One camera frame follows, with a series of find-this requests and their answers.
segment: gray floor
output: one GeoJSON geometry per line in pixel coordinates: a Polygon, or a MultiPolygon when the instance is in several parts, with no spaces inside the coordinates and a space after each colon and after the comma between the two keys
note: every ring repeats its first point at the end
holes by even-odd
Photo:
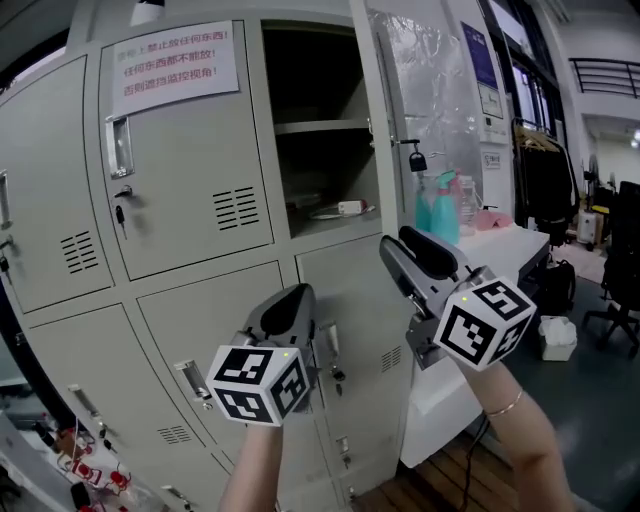
{"type": "Polygon", "coordinates": [[[596,350],[604,320],[591,319],[582,330],[587,310],[606,309],[601,295],[599,285],[578,278],[568,314],[578,328],[578,347],[568,362],[542,361],[531,332],[505,362],[554,424],[572,491],[620,512],[632,510],[640,494],[640,355],[627,359],[631,343],[621,329],[605,351],[596,350]]]}

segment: black chair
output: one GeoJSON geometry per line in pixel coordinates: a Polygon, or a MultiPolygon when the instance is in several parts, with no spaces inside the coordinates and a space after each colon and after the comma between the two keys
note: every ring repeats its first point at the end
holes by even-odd
{"type": "Polygon", "coordinates": [[[628,181],[620,183],[620,192],[611,206],[611,247],[604,265],[602,286],[620,309],[610,304],[607,311],[588,311],[582,325],[586,327],[591,317],[613,322],[609,331],[598,340],[596,347],[600,350],[604,349],[613,331],[622,327],[633,342],[629,351],[629,359],[633,359],[640,347],[636,336],[640,324],[637,318],[629,315],[631,311],[640,311],[640,185],[628,181]],[[633,331],[629,324],[635,324],[633,331]]]}

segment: railing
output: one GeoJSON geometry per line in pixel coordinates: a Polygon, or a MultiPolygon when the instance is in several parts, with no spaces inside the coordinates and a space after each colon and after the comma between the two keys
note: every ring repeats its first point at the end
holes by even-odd
{"type": "Polygon", "coordinates": [[[640,98],[640,63],[611,59],[569,59],[582,92],[640,98]]]}

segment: paper sign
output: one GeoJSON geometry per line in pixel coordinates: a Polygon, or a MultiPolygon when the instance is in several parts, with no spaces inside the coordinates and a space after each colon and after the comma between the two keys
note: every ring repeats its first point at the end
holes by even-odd
{"type": "Polygon", "coordinates": [[[114,117],[239,89],[231,21],[129,39],[113,59],[114,117]]]}
{"type": "Polygon", "coordinates": [[[473,63],[476,80],[478,81],[478,92],[480,93],[482,112],[502,119],[502,102],[500,101],[498,80],[493,70],[487,40],[482,32],[479,32],[466,23],[462,23],[462,31],[467,40],[471,62],[473,63]]]}
{"type": "Polygon", "coordinates": [[[480,104],[482,113],[502,119],[502,103],[500,102],[500,92],[478,82],[480,92],[480,104]]]}
{"type": "Polygon", "coordinates": [[[500,169],[500,153],[483,151],[482,163],[485,169],[500,169]]]}

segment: small white container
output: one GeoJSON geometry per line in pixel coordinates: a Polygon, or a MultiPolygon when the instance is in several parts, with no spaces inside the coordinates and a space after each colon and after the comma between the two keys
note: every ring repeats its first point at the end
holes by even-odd
{"type": "Polygon", "coordinates": [[[543,316],[538,328],[542,343],[542,359],[545,361],[568,361],[578,346],[576,328],[567,317],[543,316]],[[553,343],[548,343],[547,336],[554,336],[553,343]]]}
{"type": "Polygon", "coordinates": [[[571,345],[548,345],[545,337],[542,337],[542,359],[545,361],[568,361],[578,343],[571,345]]]}

